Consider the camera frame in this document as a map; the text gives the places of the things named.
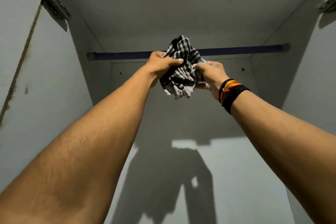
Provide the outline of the black braided wristband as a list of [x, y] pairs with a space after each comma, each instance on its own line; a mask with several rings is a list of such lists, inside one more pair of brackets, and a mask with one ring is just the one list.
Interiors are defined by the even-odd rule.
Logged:
[[231, 115], [231, 107], [233, 102], [242, 92], [246, 90], [250, 91], [250, 89], [244, 85], [236, 85], [230, 87], [227, 90], [223, 89], [221, 93], [221, 106], [224, 107], [224, 109]]

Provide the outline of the person's right hand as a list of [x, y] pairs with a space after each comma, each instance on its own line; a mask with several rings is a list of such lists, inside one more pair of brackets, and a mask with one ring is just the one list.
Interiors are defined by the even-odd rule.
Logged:
[[208, 73], [202, 74], [202, 83], [195, 86], [196, 89], [209, 90], [214, 99], [219, 101], [219, 92], [222, 84], [229, 79], [222, 63], [207, 61]]

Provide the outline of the black white checkered cloth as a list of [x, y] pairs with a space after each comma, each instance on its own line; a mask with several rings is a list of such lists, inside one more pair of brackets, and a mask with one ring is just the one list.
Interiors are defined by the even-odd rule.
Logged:
[[174, 98], [190, 98], [196, 85], [203, 78], [199, 70], [195, 70], [193, 65], [198, 63], [207, 64], [200, 53], [192, 47], [189, 39], [183, 35], [171, 41], [165, 55], [174, 59], [182, 59], [179, 66], [171, 67], [161, 78], [160, 84], [167, 95]]

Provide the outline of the person's right forearm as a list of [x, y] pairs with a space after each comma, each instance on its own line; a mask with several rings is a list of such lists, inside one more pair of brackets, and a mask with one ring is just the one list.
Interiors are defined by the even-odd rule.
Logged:
[[314, 223], [336, 224], [336, 136], [242, 92], [231, 114]]

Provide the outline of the grey wardrobe cabinet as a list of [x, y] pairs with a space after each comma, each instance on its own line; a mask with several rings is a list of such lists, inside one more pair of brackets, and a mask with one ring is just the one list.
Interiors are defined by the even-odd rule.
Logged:
[[[0, 193], [50, 142], [122, 85], [145, 59], [88, 52], [290, 44], [285, 53], [215, 55], [230, 77], [336, 134], [336, 13], [326, 0], [0, 0]], [[207, 90], [151, 90], [106, 224], [313, 224]]]

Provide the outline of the person's left hand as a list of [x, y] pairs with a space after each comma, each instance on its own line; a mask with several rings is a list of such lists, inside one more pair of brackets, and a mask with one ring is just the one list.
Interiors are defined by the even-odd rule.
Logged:
[[150, 74], [152, 82], [150, 87], [154, 87], [157, 81], [170, 69], [162, 64], [163, 58], [171, 58], [165, 56], [166, 52], [154, 51], [151, 53], [149, 60], [145, 64], [146, 71]]

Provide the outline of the dark blue closet rod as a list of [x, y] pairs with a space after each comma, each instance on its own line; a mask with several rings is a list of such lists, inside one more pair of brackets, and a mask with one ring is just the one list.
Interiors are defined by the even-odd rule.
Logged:
[[[244, 55], [262, 53], [281, 53], [282, 44], [251, 46], [251, 47], [232, 47], [232, 48], [205, 48], [199, 49], [201, 56], [223, 56], [223, 55]], [[95, 52], [96, 61], [106, 60], [135, 60], [148, 59], [151, 51], [145, 52]]]

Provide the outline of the person's left forearm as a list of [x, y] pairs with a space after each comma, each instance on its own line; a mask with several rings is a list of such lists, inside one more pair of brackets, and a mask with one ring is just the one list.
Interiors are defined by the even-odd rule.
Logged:
[[67, 128], [0, 195], [0, 224], [103, 224], [136, 138], [154, 66]]

